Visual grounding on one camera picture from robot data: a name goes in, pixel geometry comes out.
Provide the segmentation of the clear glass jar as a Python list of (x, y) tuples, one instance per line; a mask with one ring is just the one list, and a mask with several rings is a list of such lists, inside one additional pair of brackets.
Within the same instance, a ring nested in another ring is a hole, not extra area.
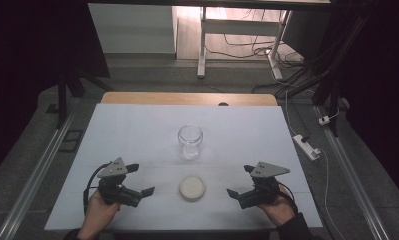
[(181, 157), (186, 160), (196, 159), (200, 155), (203, 131), (196, 125), (185, 125), (179, 129), (178, 141)]

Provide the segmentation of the white power strip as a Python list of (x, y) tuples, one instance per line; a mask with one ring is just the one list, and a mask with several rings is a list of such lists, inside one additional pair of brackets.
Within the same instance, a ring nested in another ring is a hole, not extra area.
[(315, 161), (320, 158), (321, 151), (318, 148), (313, 148), (308, 143), (307, 137), (298, 134), (293, 136), (292, 139), (310, 161)]

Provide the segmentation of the white metal desk frame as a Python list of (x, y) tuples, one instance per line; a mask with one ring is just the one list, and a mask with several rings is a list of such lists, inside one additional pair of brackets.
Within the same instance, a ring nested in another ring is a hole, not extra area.
[(283, 76), (276, 60), (278, 47), (289, 19), (290, 11), (282, 10), (281, 19), (278, 22), (265, 21), (243, 21), (243, 20), (222, 20), (207, 17), (207, 8), (200, 8), (200, 49), (198, 55), (197, 77), (205, 77), (206, 64), (206, 35), (207, 34), (229, 34), (229, 35), (255, 35), (274, 37), (275, 42), (269, 51), (266, 52), (271, 71), (275, 80), (282, 80)]

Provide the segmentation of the person's left hand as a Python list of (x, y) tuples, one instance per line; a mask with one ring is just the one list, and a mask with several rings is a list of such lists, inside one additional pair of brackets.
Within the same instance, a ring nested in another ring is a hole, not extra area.
[(119, 203), (106, 204), (99, 191), (96, 190), (89, 199), (81, 229), (100, 233), (111, 223), (120, 207)]

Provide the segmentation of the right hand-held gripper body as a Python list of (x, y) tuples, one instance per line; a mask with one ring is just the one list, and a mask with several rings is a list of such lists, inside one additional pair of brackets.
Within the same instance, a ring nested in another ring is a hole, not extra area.
[(276, 176), (290, 172), (287, 168), (266, 162), (259, 162), (254, 167), (251, 173), (247, 172), (252, 178), (253, 189), (240, 194), (237, 199), (242, 209), (272, 203), (280, 192)]

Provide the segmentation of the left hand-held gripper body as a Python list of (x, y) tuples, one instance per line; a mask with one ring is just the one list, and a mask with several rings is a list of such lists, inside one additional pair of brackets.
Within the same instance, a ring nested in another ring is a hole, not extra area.
[(108, 205), (120, 203), (137, 207), (143, 198), (141, 192), (128, 189), (123, 185), (126, 175), (129, 174), (126, 166), (122, 158), (119, 157), (111, 161), (97, 175), (99, 178), (98, 190)]

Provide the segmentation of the black curtain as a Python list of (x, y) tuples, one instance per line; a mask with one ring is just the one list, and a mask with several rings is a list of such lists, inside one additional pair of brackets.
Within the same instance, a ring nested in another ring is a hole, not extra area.
[(399, 188), (399, 0), (378, 0), (342, 64), (347, 119)]
[(0, 165), (39, 94), (80, 73), (109, 70), (89, 0), (0, 0)]

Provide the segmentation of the aluminium rail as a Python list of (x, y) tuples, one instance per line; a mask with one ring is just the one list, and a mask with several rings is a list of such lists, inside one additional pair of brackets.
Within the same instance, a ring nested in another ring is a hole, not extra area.
[(350, 186), (356, 202), (363, 213), (374, 240), (390, 240), (386, 228), (384, 227), (373, 202), (365, 191), (355, 168), (350, 162), (350, 158), (342, 145), (340, 138), (335, 137), (327, 125), (324, 125), (322, 129)]
[(61, 126), (54, 131), (52, 139), (31, 171), (27, 182), (0, 227), (0, 240), (14, 239), (73, 119), (74, 114), (70, 113)]

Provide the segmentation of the person's right hand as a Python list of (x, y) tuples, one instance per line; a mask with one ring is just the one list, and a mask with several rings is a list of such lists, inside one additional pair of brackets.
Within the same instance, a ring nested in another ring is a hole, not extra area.
[(282, 226), (295, 217), (295, 212), (288, 199), (278, 195), (272, 203), (259, 205), (269, 220), (276, 226)]

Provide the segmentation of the black metal stand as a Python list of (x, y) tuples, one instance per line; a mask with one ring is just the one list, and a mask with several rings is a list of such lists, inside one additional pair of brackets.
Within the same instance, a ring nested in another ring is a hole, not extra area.
[(311, 97), (313, 105), (321, 106), (329, 100), (330, 113), (336, 118), (339, 99), (340, 67), (344, 64), (344, 59), (358, 37), (368, 18), (357, 16), (353, 22), (344, 30), (341, 37), (333, 43), (335, 54), (329, 61), (329, 65), (318, 75), (314, 75), (311, 80), (294, 87), (291, 91), (285, 92), (286, 99), (292, 99), (299, 93), (317, 86), (315, 93)]
[(93, 76), (81, 68), (67, 68), (58, 77), (58, 104), (53, 113), (58, 114), (57, 129), (60, 129), (68, 118), (67, 91), (73, 97), (82, 98), (86, 92), (81, 80), (85, 79), (105, 92), (113, 91), (113, 88), (105, 84), (98, 77)]

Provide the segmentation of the white table cover sheet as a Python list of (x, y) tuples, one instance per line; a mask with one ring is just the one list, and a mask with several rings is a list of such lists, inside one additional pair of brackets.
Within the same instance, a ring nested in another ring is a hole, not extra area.
[[(181, 157), (178, 132), (196, 125), (203, 131), (200, 155)], [(137, 207), (123, 207), (111, 228), (122, 231), (265, 230), (271, 224), (257, 207), (242, 209), (227, 190), (252, 187), (244, 165), (267, 162), (290, 170), (280, 176), (311, 227), (321, 224), (294, 143), (278, 106), (178, 106), (99, 104), (46, 223), (52, 231), (81, 225), (83, 191), (96, 182), (93, 172), (121, 157), (139, 169), (124, 181), (140, 191), (154, 187)], [(198, 176), (203, 197), (186, 201), (179, 184)]]

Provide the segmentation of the cream round jar lid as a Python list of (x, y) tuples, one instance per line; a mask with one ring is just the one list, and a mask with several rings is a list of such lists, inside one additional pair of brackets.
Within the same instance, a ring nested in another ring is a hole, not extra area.
[(186, 201), (196, 202), (203, 197), (206, 185), (198, 176), (187, 176), (180, 182), (179, 191)]

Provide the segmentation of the white cabinet panel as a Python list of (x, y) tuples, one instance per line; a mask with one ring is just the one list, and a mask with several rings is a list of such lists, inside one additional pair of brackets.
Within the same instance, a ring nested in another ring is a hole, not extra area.
[(173, 7), (98, 3), (88, 7), (105, 53), (176, 53)]

